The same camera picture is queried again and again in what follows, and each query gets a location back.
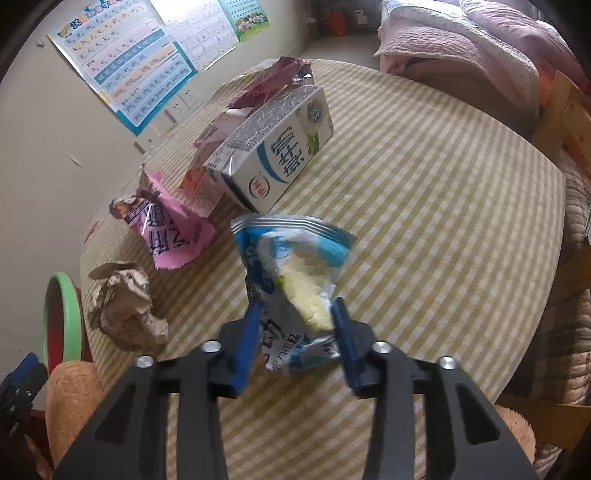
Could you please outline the brown paper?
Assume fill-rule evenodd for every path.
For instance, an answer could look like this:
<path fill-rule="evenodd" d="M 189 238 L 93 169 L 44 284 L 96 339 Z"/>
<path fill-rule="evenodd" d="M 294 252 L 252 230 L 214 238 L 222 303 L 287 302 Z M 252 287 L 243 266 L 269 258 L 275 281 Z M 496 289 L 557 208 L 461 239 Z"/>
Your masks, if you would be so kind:
<path fill-rule="evenodd" d="M 149 278 L 133 262 L 104 263 L 89 274 L 97 283 L 87 320 L 122 350 L 154 350 L 168 342 L 165 319 L 153 315 Z"/>

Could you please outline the pink torn wrapper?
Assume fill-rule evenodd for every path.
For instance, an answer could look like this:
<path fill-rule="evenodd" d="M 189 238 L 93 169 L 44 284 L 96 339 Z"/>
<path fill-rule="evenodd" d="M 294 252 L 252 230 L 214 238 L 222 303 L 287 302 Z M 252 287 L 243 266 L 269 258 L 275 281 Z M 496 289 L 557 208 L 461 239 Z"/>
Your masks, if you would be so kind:
<path fill-rule="evenodd" d="M 214 225 L 168 194 L 159 172 L 141 171 L 136 191 L 115 198 L 110 214 L 145 242 L 158 270 L 174 270 L 197 259 L 214 239 Z"/>

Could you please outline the blue snack wrapper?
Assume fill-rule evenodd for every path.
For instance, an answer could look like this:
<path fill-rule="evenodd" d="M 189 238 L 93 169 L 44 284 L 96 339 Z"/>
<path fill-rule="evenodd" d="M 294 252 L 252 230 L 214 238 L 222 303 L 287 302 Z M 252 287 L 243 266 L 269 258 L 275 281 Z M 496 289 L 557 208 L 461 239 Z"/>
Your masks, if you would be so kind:
<path fill-rule="evenodd" d="M 262 302 L 266 370 L 291 374 L 338 359 L 332 299 L 356 236 L 322 219 L 283 214 L 242 215 L 230 231 L 249 299 Z"/>

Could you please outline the pocky snack packet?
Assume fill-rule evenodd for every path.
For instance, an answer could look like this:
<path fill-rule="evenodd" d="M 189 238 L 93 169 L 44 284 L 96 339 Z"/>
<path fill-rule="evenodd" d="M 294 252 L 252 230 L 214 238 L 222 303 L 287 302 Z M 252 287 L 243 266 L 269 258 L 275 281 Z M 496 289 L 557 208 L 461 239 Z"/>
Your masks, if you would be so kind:
<path fill-rule="evenodd" d="M 190 209 L 202 218 L 211 215 L 223 194 L 221 186 L 216 185 L 211 174 L 205 169 L 205 164 L 250 113 L 252 107 L 222 112 L 206 126 L 194 142 L 193 160 L 179 185 L 179 192 L 187 200 Z"/>

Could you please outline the white blue milk carton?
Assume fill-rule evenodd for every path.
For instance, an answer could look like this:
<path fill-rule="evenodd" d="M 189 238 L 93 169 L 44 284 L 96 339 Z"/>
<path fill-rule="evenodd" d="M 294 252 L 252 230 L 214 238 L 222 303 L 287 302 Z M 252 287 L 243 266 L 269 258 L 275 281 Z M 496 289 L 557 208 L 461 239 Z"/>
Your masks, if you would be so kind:
<path fill-rule="evenodd" d="M 267 213 L 332 134 L 322 87 L 286 89 L 243 121 L 205 169 L 236 204 Z"/>

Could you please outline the maroon pocky foil wrapper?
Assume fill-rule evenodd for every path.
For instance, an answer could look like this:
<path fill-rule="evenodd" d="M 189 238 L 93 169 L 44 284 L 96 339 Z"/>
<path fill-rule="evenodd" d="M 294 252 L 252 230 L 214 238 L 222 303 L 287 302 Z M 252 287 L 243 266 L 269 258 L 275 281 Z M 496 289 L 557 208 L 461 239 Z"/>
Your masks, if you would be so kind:
<path fill-rule="evenodd" d="M 228 109 L 255 111 L 284 89 L 313 84 L 311 61 L 281 56 L 228 103 Z"/>

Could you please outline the green rimmed red bin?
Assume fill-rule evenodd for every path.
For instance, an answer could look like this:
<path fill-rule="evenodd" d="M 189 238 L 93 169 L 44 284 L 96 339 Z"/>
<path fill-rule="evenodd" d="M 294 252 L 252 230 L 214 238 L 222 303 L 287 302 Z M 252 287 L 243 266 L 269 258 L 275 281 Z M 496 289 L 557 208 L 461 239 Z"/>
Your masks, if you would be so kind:
<path fill-rule="evenodd" d="M 63 272 L 46 286 L 43 310 L 43 361 L 49 373 L 68 361 L 92 361 L 80 290 Z"/>

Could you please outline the checkered yellow mat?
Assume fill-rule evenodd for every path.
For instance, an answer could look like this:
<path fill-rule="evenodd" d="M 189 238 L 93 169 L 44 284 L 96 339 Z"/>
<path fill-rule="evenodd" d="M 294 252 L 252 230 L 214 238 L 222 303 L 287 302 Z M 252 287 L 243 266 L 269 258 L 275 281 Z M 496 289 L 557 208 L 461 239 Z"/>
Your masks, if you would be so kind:
<path fill-rule="evenodd" d="M 407 355 L 456 358 L 495 402 L 539 324 L 563 236 L 565 181 L 527 140 L 493 117 L 420 83 L 315 59 L 335 133 L 273 213 L 324 219 L 356 236 L 339 278 L 349 315 Z M 154 154 L 170 194 L 193 142 L 256 73 L 219 88 Z M 149 275 L 155 316 L 169 323 L 158 358 L 182 356 L 247 306 L 245 269 L 229 232 L 242 214 L 224 197 L 216 238 L 194 262 L 155 270 L 143 239 L 103 207 L 80 259 L 88 274 L 113 261 Z M 373 402 L 355 398 L 339 365 L 268 372 L 259 357 L 238 400 L 221 400 L 230 479 L 361 479 Z"/>

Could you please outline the bed with plaid sheet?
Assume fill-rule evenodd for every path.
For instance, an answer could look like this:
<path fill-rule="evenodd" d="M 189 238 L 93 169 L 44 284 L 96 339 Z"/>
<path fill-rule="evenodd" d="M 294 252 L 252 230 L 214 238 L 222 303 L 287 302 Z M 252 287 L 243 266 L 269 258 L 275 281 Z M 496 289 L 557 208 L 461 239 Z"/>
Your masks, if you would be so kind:
<path fill-rule="evenodd" d="M 384 73 L 456 97 L 519 133 L 531 132 L 550 90 L 535 65 L 490 34 L 460 1 L 384 1 L 376 57 Z"/>

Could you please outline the pink quilt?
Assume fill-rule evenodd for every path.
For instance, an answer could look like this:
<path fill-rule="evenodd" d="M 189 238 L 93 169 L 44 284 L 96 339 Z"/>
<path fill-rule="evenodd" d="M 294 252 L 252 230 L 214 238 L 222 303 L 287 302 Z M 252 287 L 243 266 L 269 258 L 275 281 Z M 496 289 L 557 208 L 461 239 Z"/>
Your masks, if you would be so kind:
<path fill-rule="evenodd" d="M 567 43 L 550 24 L 493 1 L 459 2 L 465 14 L 490 34 L 524 53 L 538 70 L 541 89 L 549 90 L 557 71 L 581 91 L 590 92 L 590 80 Z"/>

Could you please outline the red bucket on floor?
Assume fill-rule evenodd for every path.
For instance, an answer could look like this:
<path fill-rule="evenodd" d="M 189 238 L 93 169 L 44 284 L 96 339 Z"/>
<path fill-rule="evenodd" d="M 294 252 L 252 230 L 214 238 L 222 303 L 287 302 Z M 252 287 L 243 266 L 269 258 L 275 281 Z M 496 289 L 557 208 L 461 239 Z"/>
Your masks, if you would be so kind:
<path fill-rule="evenodd" d="M 332 37 L 343 37 L 348 35 L 348 28 L 346 28 L 346 18 L 342 12 L 329 12 L 327 24 L 329 28 L 329 34 L 331 34 Z"/>

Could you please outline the wooden chair frame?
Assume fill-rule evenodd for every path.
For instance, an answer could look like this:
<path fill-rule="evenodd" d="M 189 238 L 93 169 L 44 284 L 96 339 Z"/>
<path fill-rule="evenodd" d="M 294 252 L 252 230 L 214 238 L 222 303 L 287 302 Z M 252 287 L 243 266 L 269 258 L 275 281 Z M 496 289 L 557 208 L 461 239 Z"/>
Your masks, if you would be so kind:
<path fill-rule="evenodd" d="M 552 161 L 565 149 L 577 165 L 590 169 L 590 96 L 561 71 L 531 142 Z"/>

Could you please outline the pinyin wall poster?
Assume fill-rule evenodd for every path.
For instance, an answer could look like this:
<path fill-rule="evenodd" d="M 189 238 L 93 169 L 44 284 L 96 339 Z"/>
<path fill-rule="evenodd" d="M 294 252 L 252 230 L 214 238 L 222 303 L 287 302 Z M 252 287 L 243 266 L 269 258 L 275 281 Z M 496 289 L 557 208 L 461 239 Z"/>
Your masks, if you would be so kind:
<path fill-rule="evenodd" d="M 148 1 L 92 1 L 49 39 L 135 136 L 197 76 Z"/>

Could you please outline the white chart wall poster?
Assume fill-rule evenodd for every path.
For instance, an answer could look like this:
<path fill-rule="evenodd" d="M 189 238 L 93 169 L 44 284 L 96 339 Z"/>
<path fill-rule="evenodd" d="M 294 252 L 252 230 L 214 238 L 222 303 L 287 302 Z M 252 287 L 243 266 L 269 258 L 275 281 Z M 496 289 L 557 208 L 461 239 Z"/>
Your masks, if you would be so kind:
<path fill-rule="evenodd" d="M 167 33 L 197 72 L 238 46 L 228 17 L 217 0 L 150 0 Z"/>

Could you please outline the green number wall poster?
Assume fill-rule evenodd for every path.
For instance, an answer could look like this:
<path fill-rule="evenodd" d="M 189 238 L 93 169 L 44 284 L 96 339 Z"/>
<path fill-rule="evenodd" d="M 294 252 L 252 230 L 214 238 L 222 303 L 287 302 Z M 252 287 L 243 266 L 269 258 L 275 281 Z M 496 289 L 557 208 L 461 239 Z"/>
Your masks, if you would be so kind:
<path fill-rule="evenodd" d="M 269 17 L 257 0 L 219 0 L 219 4 L 239 42 L 270 26 Z"/>

